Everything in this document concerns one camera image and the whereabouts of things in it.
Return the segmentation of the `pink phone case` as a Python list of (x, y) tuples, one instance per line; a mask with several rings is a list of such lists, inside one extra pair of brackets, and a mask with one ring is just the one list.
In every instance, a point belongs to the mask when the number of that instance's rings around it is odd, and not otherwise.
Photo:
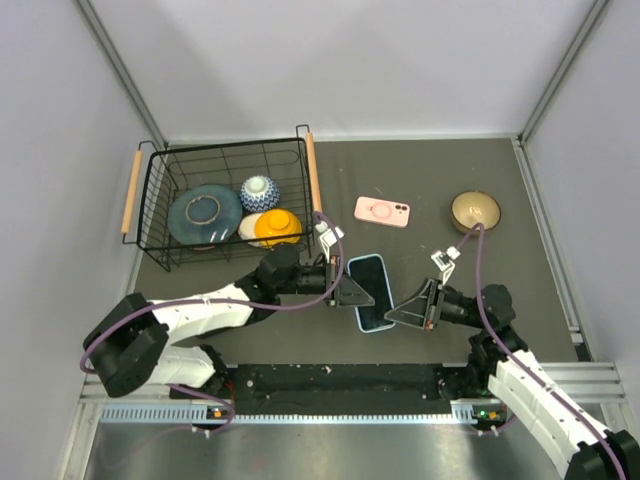
[(378, 225), (406, 228), (409, 224), (410, 206), (401, 202), (360, 196), (356, 200), (354, 218)]

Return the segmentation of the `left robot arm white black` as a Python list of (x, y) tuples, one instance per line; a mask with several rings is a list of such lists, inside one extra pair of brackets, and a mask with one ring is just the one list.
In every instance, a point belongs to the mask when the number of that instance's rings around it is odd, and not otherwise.
[(286, 311), (284, 295), (307, 297), (306, 307), (369, 307), (371, 294), (353, 280), (337, 256), (303, 264), (297, 248), (281, 244), (242, 278), (212, 292), (151, 301), (139, 292), (122, 298), (83, 342), (81, 369), (95, 374), (111, 398), (146, 385), (179, 385), (216, 396), (227, 368), (208, 345), (182, 341), (247, 327)]

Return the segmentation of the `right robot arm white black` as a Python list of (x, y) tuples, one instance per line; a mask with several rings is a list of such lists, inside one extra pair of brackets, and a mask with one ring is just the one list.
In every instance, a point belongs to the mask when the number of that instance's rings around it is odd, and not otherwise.
[(494, 397), (536, 439), (563, 479), (636, 479), (639, 443), (586, 413), (545, 372), (512, 326), (515, 310), (503, 285), (474, 297), (428, 279), (385, 314), (388, 321), (430, 330), (439, 322), (477, 329), (463, 370), (438, 380), (448, 400)]

